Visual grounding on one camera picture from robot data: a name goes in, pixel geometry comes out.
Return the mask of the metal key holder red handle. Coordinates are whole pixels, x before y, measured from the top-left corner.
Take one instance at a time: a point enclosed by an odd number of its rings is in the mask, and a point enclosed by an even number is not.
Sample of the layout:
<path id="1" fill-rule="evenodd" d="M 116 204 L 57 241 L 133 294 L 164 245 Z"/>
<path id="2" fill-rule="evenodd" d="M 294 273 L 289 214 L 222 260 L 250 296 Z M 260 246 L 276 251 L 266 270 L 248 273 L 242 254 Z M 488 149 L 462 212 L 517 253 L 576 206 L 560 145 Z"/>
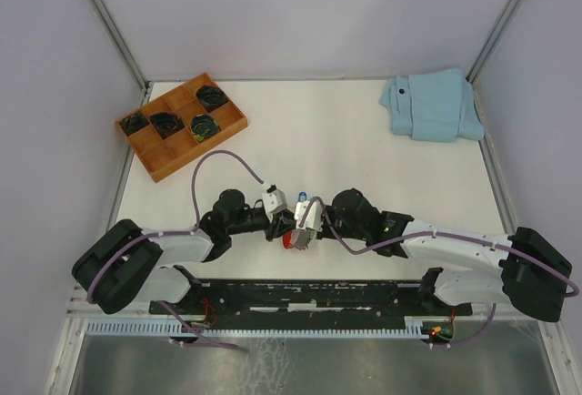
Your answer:
<path id="1" fill-rule="evenodd" d="M 305 250 L 310 242 L 316 238 L 317 232 L 311 229 L 294 229 L 282 237 L 285 249 Z"/>

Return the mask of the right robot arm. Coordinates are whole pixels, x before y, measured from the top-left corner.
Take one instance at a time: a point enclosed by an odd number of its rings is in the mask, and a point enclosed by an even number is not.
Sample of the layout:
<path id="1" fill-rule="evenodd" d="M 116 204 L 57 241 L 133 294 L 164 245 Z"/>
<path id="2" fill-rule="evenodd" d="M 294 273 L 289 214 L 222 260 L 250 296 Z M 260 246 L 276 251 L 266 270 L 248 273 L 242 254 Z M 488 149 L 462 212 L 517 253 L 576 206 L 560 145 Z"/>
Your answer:
<path id="1" fill-rule="evenodd" d="M 421 280 L 418 306 L 426 313 L 465 304 L 507 304 L 526 316 L 557 322 L 565 299 L 576 296 L 571 263 L 540 233 L 478 235 L 439 228 L 407 214 L 380 211 L 357 189 L 336 195 L 322 212 L 320 238 L 362 253 L 433 262 Z"/>

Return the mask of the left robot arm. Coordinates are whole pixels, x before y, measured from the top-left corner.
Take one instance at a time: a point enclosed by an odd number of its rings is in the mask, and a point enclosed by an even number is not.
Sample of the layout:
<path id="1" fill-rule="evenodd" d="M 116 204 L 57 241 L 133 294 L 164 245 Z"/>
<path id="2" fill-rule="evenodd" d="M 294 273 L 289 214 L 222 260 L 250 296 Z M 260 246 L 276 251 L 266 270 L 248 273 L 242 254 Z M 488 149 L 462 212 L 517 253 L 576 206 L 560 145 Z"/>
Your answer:
<path id="1" fill-rule="evenodd" d="M 295 227 L 276 187 L 253 206 L 241 191 L 227 189 L 193 230 L 145 231 L 131 219 L 120 220 L 74 264 L 72 275 L 105 314 L 159 299 L 190 313 L 199 307 L 201 291 L 180 271 L 187 261 L 217 260 L 232 247 L 234 235 L 262 231 L 272 241 Z"/>

